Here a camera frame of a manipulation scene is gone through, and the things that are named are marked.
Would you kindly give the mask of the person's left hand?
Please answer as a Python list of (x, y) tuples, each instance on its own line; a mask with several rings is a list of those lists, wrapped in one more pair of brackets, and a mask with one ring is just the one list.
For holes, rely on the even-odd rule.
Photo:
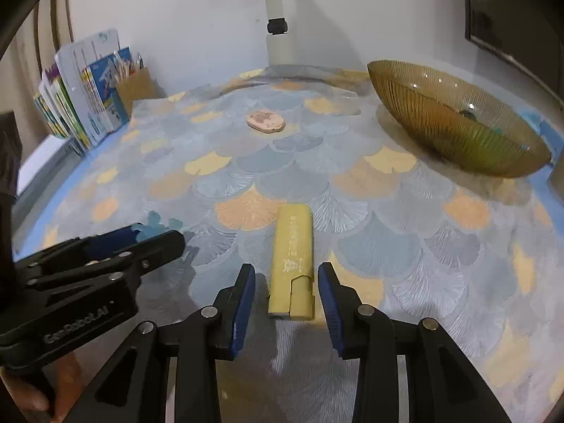
[(52, 409), (48, 397), (15, 372), (2, 367), (1, 378), (21, 411), (45, 412), (51, 416), (51, 422), (62, 422), (83, 392), (82, 370), (74, 352), (59, 358), (55, 365), (55, 404)]

